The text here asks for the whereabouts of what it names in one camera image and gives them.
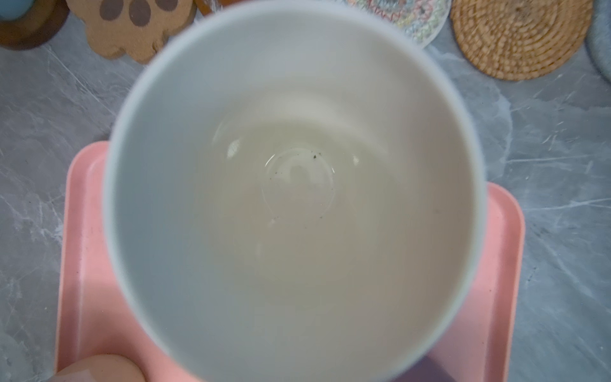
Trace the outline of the cream multicolour woven coaster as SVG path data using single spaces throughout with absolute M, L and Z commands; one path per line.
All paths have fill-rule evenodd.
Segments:
M 452 6 L 451 0 L 347 0 L 341 3 L 391 22 L 422 48 L 437 38 Z

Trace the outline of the chipped brown wooden coaster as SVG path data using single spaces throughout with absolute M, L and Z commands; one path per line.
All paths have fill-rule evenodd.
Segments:
M 234 3 L 239 3 L 241 0 L 194 0 L 197 9 L 203 16 L 212 14 L 217 11 L 231 6 Z

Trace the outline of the paw shaped cork coaster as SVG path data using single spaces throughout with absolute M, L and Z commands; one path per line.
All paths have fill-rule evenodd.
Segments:
M 85 25 L 90 48 L 106 59 L 127 54 L 146 64 L 170 37 L 195 19 L 197 7 L 188 1 L 73 0 L 68 8 Z

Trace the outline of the tan rattan coaster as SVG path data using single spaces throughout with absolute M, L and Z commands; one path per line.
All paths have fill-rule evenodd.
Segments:
M 453 1 L 450 19 L 463 56 L 504 81 L 545 76 L 564 65 L 585 40 L 589 0 Z

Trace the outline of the round brown wooden coaster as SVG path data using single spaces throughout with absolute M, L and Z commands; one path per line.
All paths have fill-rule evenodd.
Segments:
M 20 19 L 1 22 L 1 47 L 25 50 L 40 46 L 57 34 L 68 15 L 65 0 L 35 0 Z

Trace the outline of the light blue woven coaster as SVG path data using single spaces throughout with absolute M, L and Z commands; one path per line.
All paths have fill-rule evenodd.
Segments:
M 586 37 L 587 50 L 593 65 L 610 82 L 610 0 L 594 0 L 591 26 Z

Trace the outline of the light blue mug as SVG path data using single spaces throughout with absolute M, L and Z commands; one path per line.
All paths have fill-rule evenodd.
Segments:
M 33 6 L 34 0 L 0 0 L 0 21 L 12 22 L 23 17 Z

